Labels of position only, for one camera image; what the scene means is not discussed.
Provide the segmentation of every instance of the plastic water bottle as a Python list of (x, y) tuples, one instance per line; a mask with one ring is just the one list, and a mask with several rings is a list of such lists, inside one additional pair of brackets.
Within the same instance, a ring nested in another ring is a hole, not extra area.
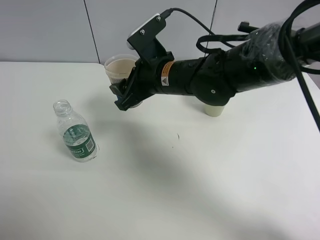
[(53, 109), (57, 116), (59, 134), (74, 159), (81, 163), (94, 159), (99, 146), (95, 143), (86, 120), (73, 111), (67, 100), (55, 102)]

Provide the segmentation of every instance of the plastic cup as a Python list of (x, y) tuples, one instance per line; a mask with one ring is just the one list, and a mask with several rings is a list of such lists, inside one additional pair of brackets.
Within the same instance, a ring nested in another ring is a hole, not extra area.
[(122, 79), (127, 79), (138, 58), (130, 54), (119, 54), (109, 58), (105, 64), (105, 73), (111, 84), (117, 84)]

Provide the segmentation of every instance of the green bottle label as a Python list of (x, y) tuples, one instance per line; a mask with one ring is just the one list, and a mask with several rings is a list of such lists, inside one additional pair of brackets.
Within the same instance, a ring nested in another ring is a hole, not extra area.
[[(87, 136), (88, 133), (89, 137), (83, 143), (74, 146), (69, 145), (81, 141), (81, 139), (83, 138), (86, 138), (85, 136)], [(88, 126), (83, 124), (78, 124), (70, 127), (67, 131), (65, 131), (63, 139), (66, 147), (77, 159), (88, 157), (96, 149), (96, 143), (90, 133)]]

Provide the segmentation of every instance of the gray wall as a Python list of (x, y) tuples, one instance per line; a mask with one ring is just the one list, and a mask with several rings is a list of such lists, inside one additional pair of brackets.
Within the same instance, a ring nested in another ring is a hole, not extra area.
[(1, 0), (0, 61), (98, 61), (83, 0)]
[[(218, 0), (212, 30), (237, 34), (241, 21), (262, 27), (286, 18), (302, 0)], [(120, 53), (129, 33), (155, 13), (183, 8), (210, 26), (215, 0), (1, 0), (0, 61), (98, 62)], [(304, 14), (301, 27), (319, 21), (317, 6)], [(92, 25), (96, 48), (87, 12)], [(173, 13), (159, 34), (176, 59), (198, 58), (195, 44), (207, 34), (180, 12)], [(210, 47), (222, 47), (211, 43)]]

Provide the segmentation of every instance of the plastic wrap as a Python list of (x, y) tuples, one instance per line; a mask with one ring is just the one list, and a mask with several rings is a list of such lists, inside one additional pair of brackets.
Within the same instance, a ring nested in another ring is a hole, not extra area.
[(295, 77), (291, 66), (282, 57), (278, 38), (283, 22), (270, 23), (251, 32), (240, 53), (241, 58), (248, 64), (263, 64), (269, 73), (270, 79), (263, 76), (259, 79), (261, 86), (270, 86), (292, 80)]

